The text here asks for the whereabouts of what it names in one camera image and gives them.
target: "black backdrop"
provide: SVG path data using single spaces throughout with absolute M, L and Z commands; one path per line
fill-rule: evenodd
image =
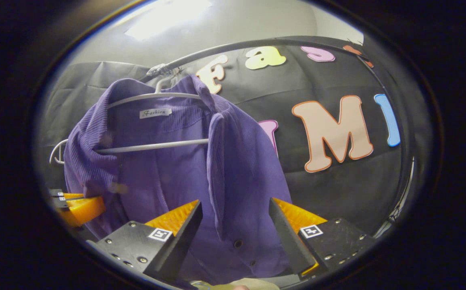
M 364 52 L 361 46 L 337 39 L 303 36 L 285 38 L 338 48 L 350 45 Z M 285 64 L 256 71 L 244 66 L 244 55 L 252 48 L 222 53 L 229 60 L 224 65 L 227 77 L 217 81 L 222 85 L 218 93 L 256 121 L 276 120 L 279 123 L 279 129 L 274 133 L 275 141 L 293 204 L 326 219 L 342 217 L 373 235 L 388 219 L 405 191 L 412 156 L 417 172 L 427 171 L 425 164 L 431 162 L 429 154 L 433 146 L 433 132 L 423 95 L 412 77 L 403 72 L 401 75 L 393 72 L 399 84 L 404 84 L 403 88 L 395 88 L 392 81 L 384 79 L 385 68 L 391 69 L 390 66 L 394 65 L 385 52 L 373 54 L 371 61 L 376 64 L 373 70 L 382 70 L 377 74 L 387 90 L 373 77 L 371 69 L 354 55 L 331 51 L 336 56 L 335 61 L 318 64 L 310 60 L 299 46 L 275 47 L 281 55 L 287 57 Z M 210 55 L 181 66 L 183 70 L 173 83 L 195 73 L 217 56 Z M 39 119 L 40 146 L 34 150 L 37 154 L 35 159 L 40 165 L 38 172 L 42 173 L 47 187 L 65 188 L 63 166 L 47 163 L 47 157 L 54 146 L 68 138 L 75 124 L 111 83 L 124 77 L 141 79 L 147 71 L 148 68 L 135 64 L 85 62 L 69 66 L 58 79 L 54 78 L 52 88 L 45 89 L 47 100 L 45 109 L 40 109 L 43 112 Z M 157 79 L 148 84 L 155 86 Z M 395 106 L 396 118 L 403 127 L 403 141 L 396 147 L 387 144 L 386 121 L 380 106 L 373 100 L 379 93 L 389 94 Z M 340 99 L 350 94 L 362 100 L 364 119 L 374 151 L 361 160 L 346 158 L 343 163 L 333 160 L 327 170 L 305 172 L 304 165 L 310 157 L 308 141 L 303 122 L 292 114 L 292 107 L 315 100 L 335 115 L 340 110 Z M 411 138 L 410 129 L 415 132 L 415 138 Z M 413 183 L 420 184 L 423 179 L 424 176 L 416 174 Z M 415 189 L 416 186 L 408 191 L 409 200 L 417 193 Z
M 437 190 L 419 200 L 403 230 L 370 266 L 336 288 L 466 288 L 466 53 L 454 57 L 454 51 L 466 51 L 466 4 L 340 3 L 393 39 L 421 68 L 437 95 L 447 147 Z M 29 133 L 30 89 L 44 69 L 30 60 L 16 64 L 18 52 L 71 4 L 0 2 L 0 288 L 124 288 L 100 268 L 90 270 L 77 244 L 51 221 L 31 192 L 31 167 L 16 161 L 20 150 L 13 145 Z M 12 82 L 15 65 L 29 66 L 26 82 Z

